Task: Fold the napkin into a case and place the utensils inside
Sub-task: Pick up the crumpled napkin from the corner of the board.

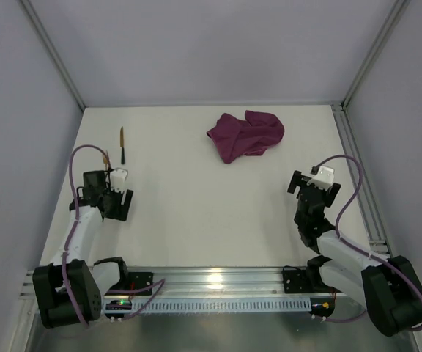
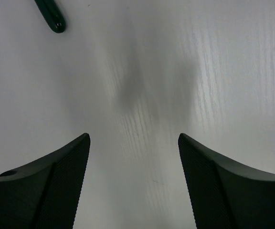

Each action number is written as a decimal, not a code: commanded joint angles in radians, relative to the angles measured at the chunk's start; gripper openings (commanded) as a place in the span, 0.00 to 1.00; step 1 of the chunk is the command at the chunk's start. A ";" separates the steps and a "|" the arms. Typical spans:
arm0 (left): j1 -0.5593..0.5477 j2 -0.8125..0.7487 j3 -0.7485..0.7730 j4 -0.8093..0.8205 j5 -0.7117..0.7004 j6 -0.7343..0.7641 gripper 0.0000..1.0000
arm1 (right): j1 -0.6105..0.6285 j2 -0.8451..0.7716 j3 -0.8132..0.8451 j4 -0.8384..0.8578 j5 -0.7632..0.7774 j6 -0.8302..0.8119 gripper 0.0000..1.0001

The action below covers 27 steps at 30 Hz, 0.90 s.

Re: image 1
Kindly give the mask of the purple cloth napkin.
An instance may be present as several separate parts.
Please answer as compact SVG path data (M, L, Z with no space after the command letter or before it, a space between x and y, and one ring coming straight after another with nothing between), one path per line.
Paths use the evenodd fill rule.
M241 156L261 156L284 137L285 127L274 114L246 110L244 118L224 113L207 132L225 164Z

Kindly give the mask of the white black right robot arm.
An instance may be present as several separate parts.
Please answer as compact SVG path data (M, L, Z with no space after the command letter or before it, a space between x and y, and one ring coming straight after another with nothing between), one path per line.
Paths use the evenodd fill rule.
M333 288L361 305L386 337L422 327L422 284L412 263L401 255L370 252L345 238L325 215L341 186L333 169L295 171L288 193L295 194L294 222L303 244L316 253L306 272L315 289Z

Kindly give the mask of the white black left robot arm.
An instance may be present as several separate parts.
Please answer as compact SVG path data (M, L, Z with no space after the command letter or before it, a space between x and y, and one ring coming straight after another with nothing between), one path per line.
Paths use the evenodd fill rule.
M126 221L133 191L128 172L116 168L83 174L70 203L70 222L63 244L49 264L35 268L32 282L42 324L47 329L89 323L100 317L103 296L125 283L127 266L121 257L86 263L104 220Z

